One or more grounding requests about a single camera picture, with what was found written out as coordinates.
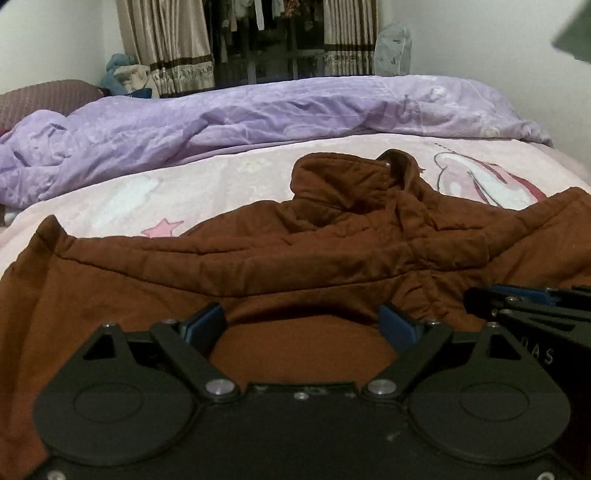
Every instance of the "brown pillow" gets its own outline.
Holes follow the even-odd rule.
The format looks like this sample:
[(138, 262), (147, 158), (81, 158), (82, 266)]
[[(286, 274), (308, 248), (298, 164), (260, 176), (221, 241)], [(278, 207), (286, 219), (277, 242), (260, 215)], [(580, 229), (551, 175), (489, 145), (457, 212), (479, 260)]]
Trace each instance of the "brown pillow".
[(14, 125), (37, 110), (70, 115), (103, 97), (98, 87), (81, 80), (59, 80), (13, 90), (0, 95), (0, 131), (12, 130)]

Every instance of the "striped curtain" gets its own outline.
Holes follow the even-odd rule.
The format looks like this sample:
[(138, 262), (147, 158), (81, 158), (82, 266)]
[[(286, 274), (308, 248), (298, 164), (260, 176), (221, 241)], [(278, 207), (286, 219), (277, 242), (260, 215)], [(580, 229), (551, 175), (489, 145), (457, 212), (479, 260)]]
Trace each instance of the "striped curtain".
[(125, 52), (149, 65), (161, 98), (215, 86), (203, 0), (117, 0)]
[(324, 74), (373, 75), (377, 0), (324, 0)]

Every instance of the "circular mount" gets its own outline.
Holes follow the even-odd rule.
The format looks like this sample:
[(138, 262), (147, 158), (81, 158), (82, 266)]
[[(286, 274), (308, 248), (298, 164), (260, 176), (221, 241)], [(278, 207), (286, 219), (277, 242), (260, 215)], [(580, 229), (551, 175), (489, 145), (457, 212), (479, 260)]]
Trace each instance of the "circular mount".
[(82, 465), (148, 458), (172, 443), (193, 413), (189, 390), (157, 370), (90, 361), (81, 377), (50, 384), (33, 415), (43, 442)]
[(569, 422), (566, 396), (549, 378), (532, 383), (488, 366), (467, 364), (424, 380), (409, 399), (418, 427), (453, 456), (487, 465), (523, 461), (552, 446)]

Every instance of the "pink star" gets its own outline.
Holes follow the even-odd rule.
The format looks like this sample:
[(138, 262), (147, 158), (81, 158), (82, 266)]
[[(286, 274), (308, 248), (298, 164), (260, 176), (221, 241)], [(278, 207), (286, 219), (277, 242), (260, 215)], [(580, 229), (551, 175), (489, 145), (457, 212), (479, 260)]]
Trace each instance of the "pink star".
[(152, 228), (148, 228), (147, 230), (142, 231), (142, 235), (145, 235), (150, 238), (162, 238), (162, 237), (169, 237), (173, 235), (173, 230), (182, 225), (184, 220), (180, 222), (173, 222), (170, 223), (166, 218), (160, 220), (160, 223)]

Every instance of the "bedding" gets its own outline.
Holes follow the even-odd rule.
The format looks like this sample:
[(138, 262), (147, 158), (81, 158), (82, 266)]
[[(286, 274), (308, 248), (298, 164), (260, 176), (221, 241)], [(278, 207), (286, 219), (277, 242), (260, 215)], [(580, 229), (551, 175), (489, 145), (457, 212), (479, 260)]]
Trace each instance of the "bedding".
[(115, 96), (68, 116), (34, 112), (0, 138), (0, 203), (23, 209), (216, 154), (379, 132), (550, 144), (497, 90), (450, 77), (321, 77), (176, 99)]
[[(432, 145), (431, 152), (443, 158), (423, 167), (425, 177), (441, 179), (450, 169), (461, 175), (457, 165), (482, 162), (466, 155), (480, 146), (466, 143), (460, 153), (459, 144), (437, 142), (443, 146)], [(267, 166), (252, 157), (243, 173)], [(48, 217), (0, 281), (0, 475), (16, 480), (43, 461), (33, 400), (105, 322), (145, 330), (215, 300), (230, 328), (211, 361), (242, 387), (249, 381), (363, 384), (396, 356), (375, 328), (385, 301), (418, 319), (478, 330), (482, 321), (462, 306), (470, 286), (589, 284), (591, 197), (572, 188), (535, 203), (528, 195), (536, 198), (547, 185), (536, 190), (517, 172), (482, 168), (508, 190), (524, 185), (517, 198), (533, 204), (524, 210), (487, 205), (502, 202), (502, 195), (487, 189), (475, 170), (467, 176), (480, 185), (480, 202), (443, 195), (421, 179), (410, 155), (389, 150), (377, 160), (307, 155), (293, 168), (292, 200), (257, 202), (195, 227), (192, 219), (176, 225), (183, 220), (177, 216), (153, 227), (166, 234), (192, 227), (178, 238), (77, 239)], [(567, 176), (560, 168), (556, 175)], [(442, 182), (451, 192), (464, 191), (460, 177)], [(197, 216), (208, 200), (187, 202), (186, 211)]]
[(574, 173), (577, 177), (583, 180), (587, 184), (591, 184), (591, 172), (589, 169), (580, 161), (575, 160), (572, 157), (569, 157), (567, 154), (562, 153), (555, 148), (550, 148), (546, 145), (540, 144), (531, 144), (533, 147), (537, 148), (538, 150), (542, 151), (546, 155), (552, 157), (558, 163), (560, 163), (564, 168), (568, 171)]
[(293, 196), (291, 171), (309, 153), (377, 158), (395, 148), (417, 159), (436, 191), (489, 205), (522, 209), (539, 199), (591, 187), (562, 166), (552, 149), (516, 140), (454, 140), (374, 134), (267, 147), (109, 180), (39, 202), (0, 235), (0, 275), (27, 246), (37, 226), (55, 215), (76, 237), (178, 236), (221, 213), (259, 200)]

